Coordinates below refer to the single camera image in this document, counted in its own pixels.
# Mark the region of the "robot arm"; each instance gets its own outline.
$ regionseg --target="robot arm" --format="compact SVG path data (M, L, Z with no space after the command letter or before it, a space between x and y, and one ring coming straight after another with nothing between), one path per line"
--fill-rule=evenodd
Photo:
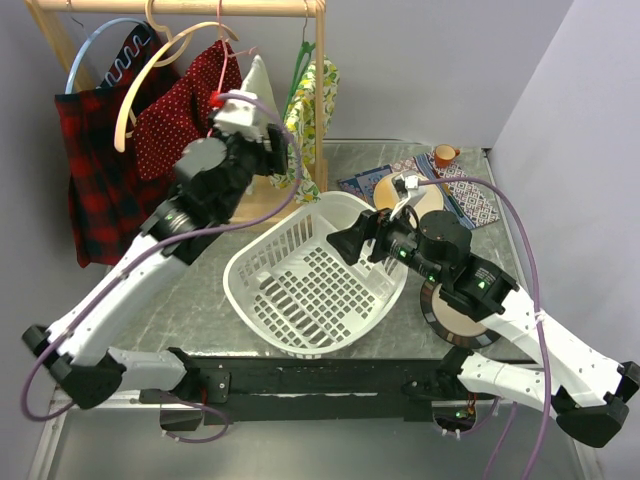
M413 184L394 182L399 197L413 198ZM327 237L352 265L365 242L374 240L369 261L393 257L432 283L455 310L499 333L542 364L533 301L500 267L471 253L471 232L451 212L424 215L411 224L407 209L363 211L355 224ZM619 364L590 348L550 316L541 316L551 365L552 415L566 433L601 447L617 433L638 390L640 369ZM538 410L544 404L544 373L454 349L443 360L448 373L469 391L502 396Z
M116 391L160 389L184 396L195 388L195 368L179 349L147 353L110 346L132 316L169 280L182 275L215 236L194 237L150 255L66 337L78 313L106 285L124 276L126 267L143 252L167 238L228 223L254 174L286 172L286 146L280 132L272 125L260 127L255 107L236 103L228 100L212 118L215 135L185 148L174 166L177 181L169 198L142 225L114 269L67 315L48 328L33 326L23 335L36 355L65 337L45 365L80 408L92 408Z

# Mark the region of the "red clip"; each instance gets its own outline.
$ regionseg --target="red clip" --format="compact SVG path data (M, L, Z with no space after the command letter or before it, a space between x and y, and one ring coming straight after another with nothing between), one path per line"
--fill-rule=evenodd
M218 95L220 95L220 92L218 90L215 90L212 94L211 97L209 97L209 106L212 108L222 108L224 106L224 100L218 100Z

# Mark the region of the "white wall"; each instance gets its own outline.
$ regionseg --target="white wall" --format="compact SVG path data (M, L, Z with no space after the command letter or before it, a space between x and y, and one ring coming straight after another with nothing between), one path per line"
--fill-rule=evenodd
M20 413L33 363L20 336L66 313L104 268L82 270L67 213L68 168L53 95L64 75L23 2L0 3L0 465L3 479L26 477L42 424ZM52 383L41 375L32 408L44 413Z
M638 18L635 0L576 0L491 153L531 236L543 306L602 353L636 362ZM599 452L607 479L638 477L639 428L635 398Z
M329 0L326 51L342 72L329 135L493 146L570 4ZM77 18L93 31L110 16ZM176 32L205 18L158 16ZM226 21L240 37L236 50L260 47L283 105L304 20ZM127 28L105 34L96 44L91 58L100 71ZM313 21L307 34L313 40ZM180 64L186 66L215 38L214 30L199 32Z

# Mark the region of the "wooden pole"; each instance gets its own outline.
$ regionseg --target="wooden pole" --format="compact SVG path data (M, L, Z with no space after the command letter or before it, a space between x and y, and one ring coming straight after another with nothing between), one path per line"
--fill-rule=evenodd
M76 58L77 47L64 28L64 25L55 12L46 12L40 8L37 0L25 0L25 4L36 22L44 38L55 53L64 71L69 73L73 60ZM95 81L86 68L82 65L78 69L74 81L76 91L95 88Z
M145 0L38 0L38 3L45 12L144 13ZM317 11L316 3L322 3L324 11L324 0L307 3L310 16ZM153 13L212 15L216 5L214 1L203 0L154 0ZM305 12L302 0L224 0L221 10L225 16L249 17L304 17Z
M321 192L328 187L327 161L322 153L324 138L324 0L316 1L316 164L315 182Z

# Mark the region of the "metal table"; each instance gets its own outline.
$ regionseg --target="metal table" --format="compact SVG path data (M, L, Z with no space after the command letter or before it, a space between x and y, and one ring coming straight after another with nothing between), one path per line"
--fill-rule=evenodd
M329 144L325 151L331 184L426 149L404 144ZM463 150L459 161L468 174L490 178L481 150ZM182 279L167 286L140 312L122 332L117 346L142 351L176 346L193 355L284 357L245 326L223 293L222 273L227 261L256 235L235 232L220 237ZM472 249L522 282L503 220L476 229ZM450 345L437 337L422 317L418 301L421 284L417 275L410 274L387 317L334 357L440 360ZM505 361L527 359L501 340L482 353ZM66 402L61 396L52 408ZM481 416L486 414L485 402L478 408ZM479 478L507 417L502 414L482 434L465 437L461 443L441 438L431 425L403 422L401 418L240 421L222 441L200 448L160 438L158 410L158 405L138 403L137 392L131 392L117 394L91 411L72 409L47 422L31 478ZM506 442L494 468L495 478L519 476L529 453L522 445L534 441L540 413L521 410L510 436L517 441ZM585 465L595 465L592 452L575 444L552 423L532 478L597 478L584 470Z
M325 154L329 161L330 188L338 189L340 178L430 150L431 147L413 144L328 144ZM469 175L491 180L487 158L481 149L462 149L456 161ZM497 205L490 191L485 190L485 194ZM122 332L116 346L140 351L179 347L193 355L285 356L244 324L222 287L222 275L229 259L258 235L238 231L218 238L184 277L168 285L149 302ZM522 282L504 218L475 229L472 250ZM451 346L424 320L419 304L422 283L423 279L410 272L404 292L386 318L365 337L328 357L442 358ZM482 349L481 353L505 361L528 358L502 339Z

